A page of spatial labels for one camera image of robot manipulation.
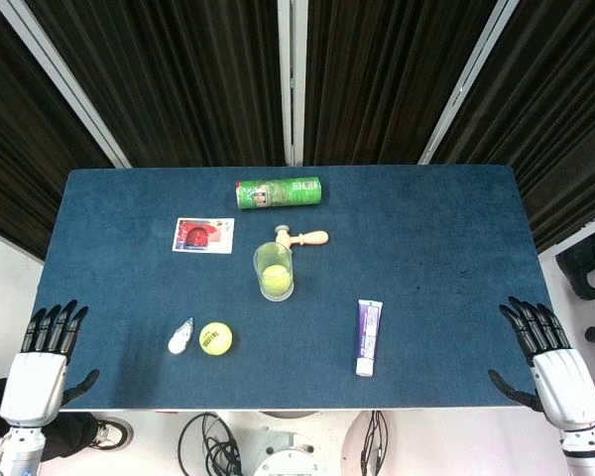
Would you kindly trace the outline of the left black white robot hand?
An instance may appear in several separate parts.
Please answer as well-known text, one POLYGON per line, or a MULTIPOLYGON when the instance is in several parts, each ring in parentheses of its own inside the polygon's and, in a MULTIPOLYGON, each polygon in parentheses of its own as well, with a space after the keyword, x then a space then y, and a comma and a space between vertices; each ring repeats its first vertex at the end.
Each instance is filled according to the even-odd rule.
POLYGON ((38 309, 31 317, 10 367, 3 393, 0 417, 13 427, 43 427, 60 409, 84 395, 100 371, 91 370, 77 385, 67 388, 68 365, 82 322, 88 314, 73 299, 38 309))

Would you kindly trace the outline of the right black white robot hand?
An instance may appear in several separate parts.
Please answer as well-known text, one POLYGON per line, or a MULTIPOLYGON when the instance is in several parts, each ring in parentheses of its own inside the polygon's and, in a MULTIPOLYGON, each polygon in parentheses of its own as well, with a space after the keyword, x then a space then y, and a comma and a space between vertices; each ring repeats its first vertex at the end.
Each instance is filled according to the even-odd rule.
POLYGON ((532 393, 508 384, 494 369, 488 376, 509 400, 542 413, 555 427, 579 431, 595 426, 595 384, 558 317, 547 306, 509 297, 501 314, 510 322, 535 383, 532 393))

